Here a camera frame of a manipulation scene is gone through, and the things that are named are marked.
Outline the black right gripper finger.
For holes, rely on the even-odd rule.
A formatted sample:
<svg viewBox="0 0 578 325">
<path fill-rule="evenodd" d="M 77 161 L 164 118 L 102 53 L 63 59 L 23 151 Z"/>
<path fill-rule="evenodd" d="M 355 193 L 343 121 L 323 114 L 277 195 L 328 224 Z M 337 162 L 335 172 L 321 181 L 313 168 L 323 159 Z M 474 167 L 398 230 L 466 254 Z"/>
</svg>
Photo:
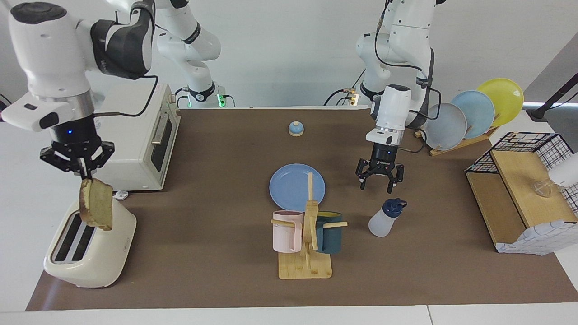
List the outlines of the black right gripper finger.
<svg viewBox="0 0 578 325">
<path fill-rule="evenodd" d="M 75 175 L 85 178 L 80 158 L 68 146 L 51 144 L 49 147 L 42 148 L 40 159 L 64 172 L 73 172 Z"/>
<path fill-rule="evenodd" d="M 93 173 L 99 168 L 102 168 L 109 158 L 114 154 L 114 143 L 103 141 L 100 146 L 100 153 L 96 157 L 88 156 L 85 159 L 86 178 L 92 179 Z"/>
</svg>

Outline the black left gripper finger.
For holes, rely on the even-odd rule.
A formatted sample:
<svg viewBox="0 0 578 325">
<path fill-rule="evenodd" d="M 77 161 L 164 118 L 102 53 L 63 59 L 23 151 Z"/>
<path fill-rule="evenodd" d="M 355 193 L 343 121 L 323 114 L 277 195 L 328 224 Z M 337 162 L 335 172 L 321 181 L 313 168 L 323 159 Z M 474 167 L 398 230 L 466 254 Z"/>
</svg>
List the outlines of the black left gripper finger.
<svg viewBox="0 0 578 325">
<path fill-rule="evenodd" d="M 385 165 L 385 175 L 388 177 L 388 187 L 387 192 L 392 193 L 392 190 L 398 183 L 403 182 L 403 173 L 405 172 L 405 166 L 403 164 L 386 164 Z"/>
<path fill-rule="evenodd" d="M 365 169 L 369 167 L 369 161 L 365 160 L 364 158 L 359 159 L 359 163 L 356 167 L 355 174 L 357 175 L 359 182 L 360 182 L 360 189 L 364 190 L 366 185 L 366 179 L 370 174 L 368 174 Z"/>
</svg>

